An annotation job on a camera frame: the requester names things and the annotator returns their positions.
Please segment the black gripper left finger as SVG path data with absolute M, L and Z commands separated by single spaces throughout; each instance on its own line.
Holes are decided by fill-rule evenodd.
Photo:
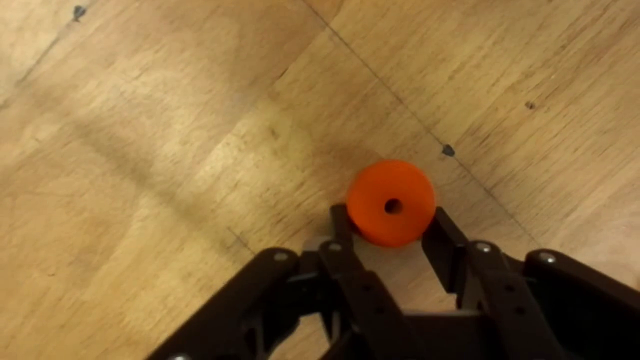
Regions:
M 330 221 L 333 221 L 333 241 L 329 244 L 329 251 L 334 254 L 355 254 L 356 228 L 348 216 L 348 208 L 345 205 L 334 205 L 330 208 Z

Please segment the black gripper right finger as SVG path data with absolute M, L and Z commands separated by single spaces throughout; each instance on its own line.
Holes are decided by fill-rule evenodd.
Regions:
M 426 233 L 423 235 L 423 253 L 428 258 L 437 278 L 449 295 L 461 295 L 466 282 L 469 238 L 438 207 Z

